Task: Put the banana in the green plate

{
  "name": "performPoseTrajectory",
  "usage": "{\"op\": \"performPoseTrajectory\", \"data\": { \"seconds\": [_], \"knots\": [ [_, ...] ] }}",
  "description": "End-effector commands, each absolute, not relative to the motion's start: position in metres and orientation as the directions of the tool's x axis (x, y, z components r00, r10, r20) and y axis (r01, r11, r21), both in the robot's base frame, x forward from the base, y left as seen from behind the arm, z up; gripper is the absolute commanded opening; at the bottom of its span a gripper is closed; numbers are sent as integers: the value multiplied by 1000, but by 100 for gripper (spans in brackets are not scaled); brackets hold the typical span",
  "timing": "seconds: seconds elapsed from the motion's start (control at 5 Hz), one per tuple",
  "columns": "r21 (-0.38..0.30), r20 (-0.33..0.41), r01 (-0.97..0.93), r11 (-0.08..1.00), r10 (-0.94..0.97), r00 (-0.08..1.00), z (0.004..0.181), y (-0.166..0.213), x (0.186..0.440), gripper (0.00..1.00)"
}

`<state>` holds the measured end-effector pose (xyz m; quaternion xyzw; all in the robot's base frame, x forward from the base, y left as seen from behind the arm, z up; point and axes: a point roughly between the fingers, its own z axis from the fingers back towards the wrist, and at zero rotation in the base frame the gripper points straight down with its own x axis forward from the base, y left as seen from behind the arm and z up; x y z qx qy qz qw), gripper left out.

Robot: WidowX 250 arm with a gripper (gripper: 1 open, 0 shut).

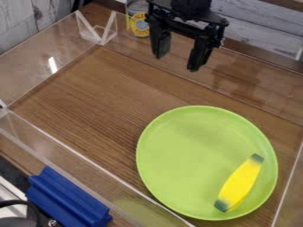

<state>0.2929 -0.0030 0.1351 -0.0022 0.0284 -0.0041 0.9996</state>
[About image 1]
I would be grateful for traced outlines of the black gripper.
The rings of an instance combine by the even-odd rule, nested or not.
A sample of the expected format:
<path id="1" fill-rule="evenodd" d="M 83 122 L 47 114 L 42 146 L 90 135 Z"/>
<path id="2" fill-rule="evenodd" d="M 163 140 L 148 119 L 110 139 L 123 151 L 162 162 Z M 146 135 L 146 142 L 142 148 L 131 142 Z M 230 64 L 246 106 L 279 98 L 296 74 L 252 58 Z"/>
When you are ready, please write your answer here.
<path id="1" fill-rule="evenodd" d="M 187 69 L 196 72 L 214 47 L 222 46 L 228 20 L 212 12 L 212 0 L 147 0 L 147 3 L 154 56 L 159 59 L 170 52 L 171 31 L 191 38 L 198 36 L 187 62 Z"/>

